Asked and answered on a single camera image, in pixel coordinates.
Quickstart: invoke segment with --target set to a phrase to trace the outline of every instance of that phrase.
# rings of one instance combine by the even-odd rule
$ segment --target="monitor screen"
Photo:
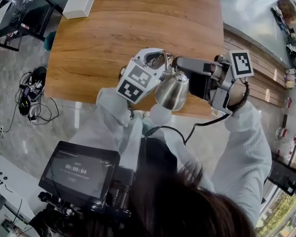
[[[100,198],[110,161],[59,150],[46,177],[88,196]]]

